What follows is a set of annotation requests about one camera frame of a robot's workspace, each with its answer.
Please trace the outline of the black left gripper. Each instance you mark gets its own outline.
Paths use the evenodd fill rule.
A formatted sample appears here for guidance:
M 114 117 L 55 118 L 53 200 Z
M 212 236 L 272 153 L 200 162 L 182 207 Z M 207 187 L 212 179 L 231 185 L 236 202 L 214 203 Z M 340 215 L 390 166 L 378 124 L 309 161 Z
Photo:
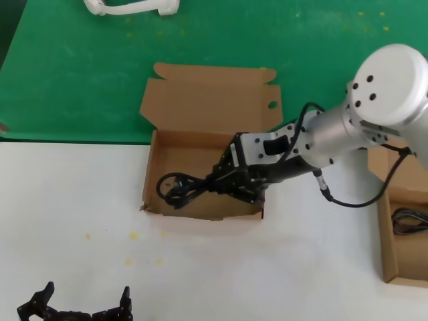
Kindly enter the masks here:
M 43 320 L 55 321 L 132 321 L 132 300 L 130 287 L 124 288 L 119 307 L 94 313 L 92 316 L 84 312 L 57 311 L 48 306 L 48 302 L 54 294 L 53 282 L 48 282 L 46 287 L 34 293 L 32 298 L 17 308 L 20 321 L 29 321 L 31 316 L 38 316 Z

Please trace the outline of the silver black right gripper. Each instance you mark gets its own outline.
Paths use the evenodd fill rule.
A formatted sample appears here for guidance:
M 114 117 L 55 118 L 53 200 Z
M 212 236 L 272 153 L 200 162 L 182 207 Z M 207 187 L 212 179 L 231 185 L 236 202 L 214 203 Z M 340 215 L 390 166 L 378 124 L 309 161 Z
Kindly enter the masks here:
M 292 144 L 295 127 L 296 122 L 291 122 L 273 132 L 235 134 L 207 175 L 209 189 L 262 204 L 269 185 L 306 174 L 306 161 Z

